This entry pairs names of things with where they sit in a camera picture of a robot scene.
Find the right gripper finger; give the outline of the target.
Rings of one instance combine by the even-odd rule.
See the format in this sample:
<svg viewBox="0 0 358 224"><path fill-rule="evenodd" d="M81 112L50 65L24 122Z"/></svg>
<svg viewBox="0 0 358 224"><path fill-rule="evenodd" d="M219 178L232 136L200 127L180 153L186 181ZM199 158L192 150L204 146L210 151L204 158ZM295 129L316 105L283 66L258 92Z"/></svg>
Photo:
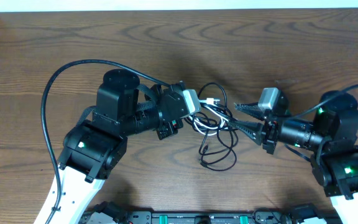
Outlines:
<svg viewBox="0 0 358 224"><path fill-rule="evenodd" d="M257 120L264 120L264 112L259 108L258 102L249 104L239 103L235 104L234 107L236 110L243 112Z"/></svg>
<svg viewBox="0 0 358 224"><path fill-rule="evenodd" d="M262 129L261 123L255 123L251 121L230 121L229 125L233 128L243 132L248 138L250 138L256 145L262 144Z"/></svg>

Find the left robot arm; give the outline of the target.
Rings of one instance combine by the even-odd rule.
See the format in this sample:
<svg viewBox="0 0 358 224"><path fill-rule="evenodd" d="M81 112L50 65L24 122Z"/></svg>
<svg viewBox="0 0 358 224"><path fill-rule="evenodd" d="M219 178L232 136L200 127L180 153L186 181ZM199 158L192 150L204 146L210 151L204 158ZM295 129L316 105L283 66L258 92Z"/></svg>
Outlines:
<svg viewBox="0 0 358 224"><path fill-rule="evenodd" d="M78 223L126 153L129 136L152 130L163 140L199 110L197 93L183 83L149 88L136 72L106 72L96 104L84 110L52 159L57 173L36 223Z"/></svg>

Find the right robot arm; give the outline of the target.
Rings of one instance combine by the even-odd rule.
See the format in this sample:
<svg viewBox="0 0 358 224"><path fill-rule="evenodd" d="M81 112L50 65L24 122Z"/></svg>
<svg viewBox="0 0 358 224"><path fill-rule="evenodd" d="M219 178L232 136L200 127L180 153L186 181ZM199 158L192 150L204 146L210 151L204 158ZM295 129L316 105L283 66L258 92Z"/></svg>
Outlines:
<svg viewBox="0 0 358 224"><path fill-rule="evenodd" d="M292 115L289 100L277 88L265 88L256 103L235 108L256 120L230 119L267 153L278 142L312 152L307 159L316 181L324 189L342 223L358 223L358 102L341 91L326 92L314 109L312 121Z"/></svg>

